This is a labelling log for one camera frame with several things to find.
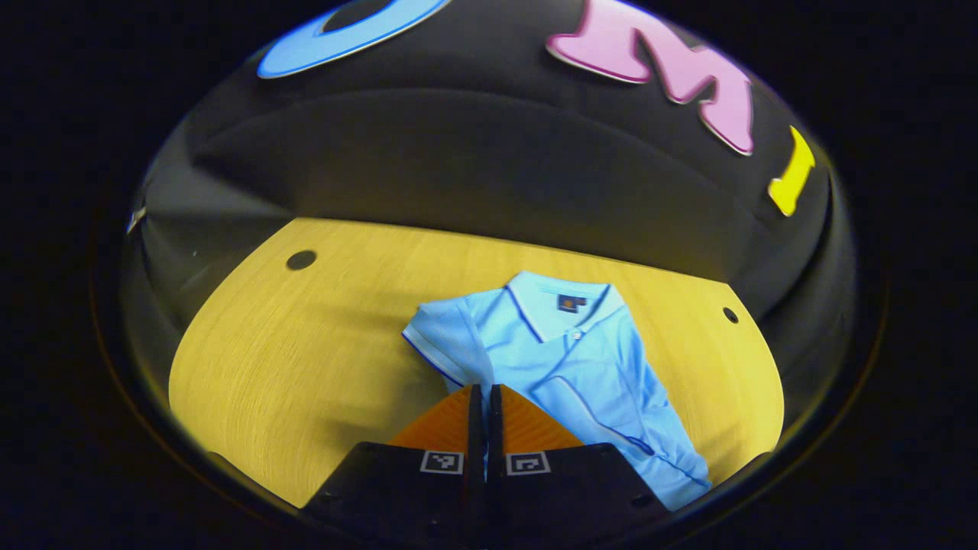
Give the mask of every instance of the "shirt sleeve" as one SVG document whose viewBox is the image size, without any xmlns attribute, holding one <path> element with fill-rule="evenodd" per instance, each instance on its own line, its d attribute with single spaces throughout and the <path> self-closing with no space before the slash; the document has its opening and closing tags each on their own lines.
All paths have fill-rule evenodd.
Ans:
<svg viewBox="0 0 978 550">
<path fill-rule="evenodd" d="M 709 481 L 692 477 L 656 452 L 649 452 L 640 442 L 602 425 L 580 392 L 563 377 L 545 380 L 531 391 L 531 395 L 536 404 L 583 443 L 613 444 L 670 511 L 679 510 L 710 489 Z"/>
<path fill-rule="evenodd" d="M 709 488 L 706 460 L 693 447 L 683 421 L 669 402 L 665 387 L 645 358 L 645 345 L 631 315 L 626 318 L 619 335 L 624 368 L 632 372 L 636 381 L 635 397 L 645 432 L 642 440 L 655 450 L 659 460 Z"/>
<path fill-rule="evenodd" d="M 401 334 L 445 378 L 449 392 L 492 386 L 492 365 L 464 298 L 423 303 Z"/>
</svg>

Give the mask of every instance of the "black background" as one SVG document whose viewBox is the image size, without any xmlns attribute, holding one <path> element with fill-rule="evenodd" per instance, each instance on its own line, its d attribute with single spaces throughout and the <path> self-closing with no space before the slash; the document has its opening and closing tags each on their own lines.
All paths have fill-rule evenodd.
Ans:
<svg viewBox="0 0 978 550">
<path fill-rule="evenodd" d="M 647 4 L 742 62 L 809 121 L 871 205 L 883 237 L 876 253 L 894 273 L 878 362 L 839 428 L 774 489 L 683 548 L 976 545 L 965 460 L 976 363 L 965 343 L 978 337 L 967 223 L 978 213 L 967 133 L 974 13 L 940 4 Z M 5 4 L 14 285 L 2 402 L 14 482 L 2 532 L 12 547 L 289 546 L 183 470 L 126 408 L 91 328 L 86 247 L 92 216 L 121 216 L 118 191 L 135 186 L 197 99 L 330 6 Z"/>
</svg>

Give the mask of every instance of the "letter m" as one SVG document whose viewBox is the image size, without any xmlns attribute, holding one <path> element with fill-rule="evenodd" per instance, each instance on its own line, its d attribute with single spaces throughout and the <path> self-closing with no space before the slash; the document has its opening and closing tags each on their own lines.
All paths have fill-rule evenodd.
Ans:
<svg viewBox="0 0 978 550">
<path fill-rule="evenodd" d="M 641 37 L 669 99 L 688 103 L 715 81 L 713 98 L 700 102 L 703 122 L 735 151 L 753 152 L 750 78 L 742 70 L 705 46 L 688 48 L 665 23 L 642 10 L 618 0 L 586 1 L 577 32 L 547 40 L 551 54 L 610 78 L 644 83 L 651 79 L 651 71 L 636 56 Z"/>
</svg>

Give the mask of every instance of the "shirt logo patch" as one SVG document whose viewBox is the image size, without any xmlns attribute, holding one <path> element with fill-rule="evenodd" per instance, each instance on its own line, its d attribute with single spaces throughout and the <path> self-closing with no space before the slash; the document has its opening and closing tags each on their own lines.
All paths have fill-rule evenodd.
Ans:
<svg viewBox="0 0 978 550">
<path fill-rule="evenodd" d="M 507 476 L 529 476 L 531 474 L 549 474 L 550 463 L 547 453 L 530 452 L 506 455 Z"/>
<path fill-rule="evenodd" d="M 584 305 L 582 300 L 583 298 L 559 295 L 556 297 L 556 308 L 567 313 L 577 313 L 577 305 Z"/>
<path fill-rule="evenodd" d="M 461 452 L 425 451 L 422 458 L 422 472 L 429 474 L 462 474 L 463 459 Z"/>
</svg>

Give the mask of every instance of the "dark blue trim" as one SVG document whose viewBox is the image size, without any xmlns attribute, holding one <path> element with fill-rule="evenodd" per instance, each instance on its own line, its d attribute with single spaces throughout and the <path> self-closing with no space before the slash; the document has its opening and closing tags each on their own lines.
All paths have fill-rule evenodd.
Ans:
<svg viewBox="0 0 978 550">
<path fill-rule="evenodd" d="M 609 430 L 612 430 L 613 432 L 616 432 L 616 433 L 619 433 L 619 432 L 617 432 L 616 430 L 614 430 L 614 429 L 612 429 L 612 428 L 608 428 L 608 429 L 609 429 Z M 642 451 L 644 451 L 644 452 L 645 452 L 645 454 L 648 454 L 648 455 L 652 455 L 652 456 L 655 456 L 655 450 L 654 450 L 654 449 L 652 449 L 652 447 L 650 447 L 650 446 L 648 445 L 648 443 L 646 443 L 646 442 L 644 442 L 644 441 L 642 441 L 641 439 L 639 439 L 639 438 L 637 438 L 637 437 L 632 437 L 631 435 L 625 435 L 624 437 L 625 437 L 626 439 L 628 439 L 629 441 L 631 441 L 632 443 L 634 443 L 634 444 L 635 444 L 635 445 L 636 445 L 636 446 L 637 446 L 638 448 L 640 448 L 640 449 L 641 449 Z"/>
<path fill-rule="evenodd" d="M 413 347 L 415 349 L 415 351 L 418 354 L 421 355 L 421 357 L 424 357 L 424 360 L 427 361 L 429 365 L 431 365 L 431 368 L 434 369 L 434 370 L 436 370 L 436 371 L 438 371 L 441 374 L 441 376 L 443 376 L 443 377 L 447 378 L 448 380 L 454 382 L 456 384 L 456 386 L 460 386 L 462 388 L 464 388 L 466 386 L 465 384 L 462 384 L 461 382 L 459 382 L 459 381 L 455 380 L 454 378 L 448 376 L 448 374 L 445 371 L 439 369 L 438 368 L 438 365 L 435 365 L 434 362 L 431 361 L 431 358 L 430 357 L 428 357 L 427 355 L 425 355 L 424 352 L 421 351 L 421 349 L 415 345 L 415 343 L 411 342 L 411 339 L 409 339 L 407 337 L 407 335 L 405 335 L 404 333 L 401 333 L 401 338 L 403 338 L 405 342 L 407 342 L 408 344 L 410 344 L 411 347 Z"/>
<path fill-rule="evenodd" d="M 662 458 L 661 456 L 654 456 L 652 458 L 657 458 L 657 459 L 661 460 L 662 462 L 665 462 L 669 466 L 672 466 L 674 469 L 679 470 L 680 472 L 683 473 L 684 476 L 686 476 L 687 478 L 689 478 L 690 481 L 696 483 L 699 486 L 706 487 L 707 490 L 713 488 L 713 483 L 710 480 L 703 480 L 701 478 L 698 478 L 698 477 L 694 476 L 693 474 L 690 474 L 686 470 L 683 470 L 682 468 L 680 468 L 679 465 L 673 464 L 672 462 L 669 462 L 668 460 Z"/>
<path fill-rule="evenodd" d="M 576 325 L 574 325 L 574 328 L 575 329 L 580 329 L 580 330 L 582 330 L 584 332 L 588 332 L 591 329 L 593 329 L 596 325 L 598 325 L 598 323 L 600 323 L 604 319 L 607 319 L 612 314 L 614 314 L 614 312 L 617 311 L 617 309 L 615 309 L 614 311 L 609 311 L 608 314 L 605 315 L 605 316 L 603 316 L 601 319 L 599 319 L 597 321 L 594 321 L 594 322 L 591 322 L 591 320 L 594 319 L 596 315 L 598 315 L 598 312 L 604 306 L 604 301 L 607 299 L 607 297 L 608 297 L 609 294 L 611 294 L 611 283 L 605 283 L 604 284 L 604 290 L 600 292 L 600 295 L 598 296 L 597 301 L 594 301 L 591 304 L 591 312 L 588 313 L 588 316 L 587 317 L 585 317 L 579 323 L 577 323 Z"/>
<path fill-rule="evenodd" d="M 519 298 L 516 297 L 516 293 L 512 291 L 510 285 L 506 285 L 506 291 L 510 293 L 510 296 L 512 297 L 512 301 L 516 303 L 516 312 L 519 314 L 519 318 L 522 319 L 524 323 L 526 323 L 527 327 L 530 327 L 530 332 L 533 333 L 533 336 L 537 337 L 537 340 L 539 340 L 541 343 L 549 342 L 549 340 L 545 339 L 543 335 L 537 332 L 537 328 L 533 326 L 532 322 L 530 322 L 530 318 L 527 317 L 525 313 L 523 313 L 523 304 L 519 302 Z"/>
</svg>

